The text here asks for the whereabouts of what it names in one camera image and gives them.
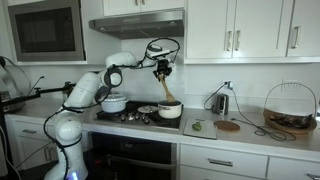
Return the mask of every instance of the drawer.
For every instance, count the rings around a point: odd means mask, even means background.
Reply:
[[[268,179],[311,180],[312,178],[307,174],[320,179],[320,163],[278,157],[270,158]]]
[[[181,145],[181,164],[215,171],[265,178],[268,156]]]
[[[240,175],[222,173],[212,170],[194,168],[190,166],[180,166],[180,180],[219,180],[219,179],[232,179],[232,180],[256,180]]]
[[[48,137],[43,132],[42,124],[16,121],[14,129],[17,136],[48,140]]]

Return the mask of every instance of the oven door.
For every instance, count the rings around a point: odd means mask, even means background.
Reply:
[[[9,6],[18,61],[84,60],[79,1]]]
[[[174,180],[176,144],[92,134],[89,179]]]

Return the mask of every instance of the microwave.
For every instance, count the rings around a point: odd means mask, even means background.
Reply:
[[[17,60],[84,61],[79,0],[9,6]]]

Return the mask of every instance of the oven handle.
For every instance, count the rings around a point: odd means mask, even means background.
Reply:
[[[159,164],[159,163],[145,162],[145,161],[139,161],[139,160],[122,158],[122,157],[111,156],[111,155],[109,156],[109,158],[112,161],[116,161],[120,163],[127,163],[127,164],[133,164],[133,165],[156,168],[156,169],[171,170],[176,168],[176,162],[172,162],[172,164]]]

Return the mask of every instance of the white countertop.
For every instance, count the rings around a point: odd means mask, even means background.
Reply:
[[[62,99],[39,98],[26,102],[27,105],[19,112],[10,116],[29,116],[45,119],[59,109]],[[320,162],[320,123],[313,132],[296,135],[294,141],[276,141],[269,135],[258,136],[257,128],[248,124],[233,121],[240,126],[236,132],[217,130],[217,140],[196,138],[183,135],[187,119],[205,119],[211,121],[230,120],[236,118],[244,120],[239,112],[229,112],[227,116],[219,116],[211,111],[203,109],[184,108],[180,129],[155,128],[150,126],[132,126],[106,122],[96,119],[96,113],[101,111],[100,106],[86,110],[80,115],[85,131],[111,133],[116,135],[131,136],[174,143],[188,143],[200,146],[210,146],[221,149],[282,156],[288,158],[300,158]],[[261,113],[243,113],[250,121],[258,126],[266,126]]]

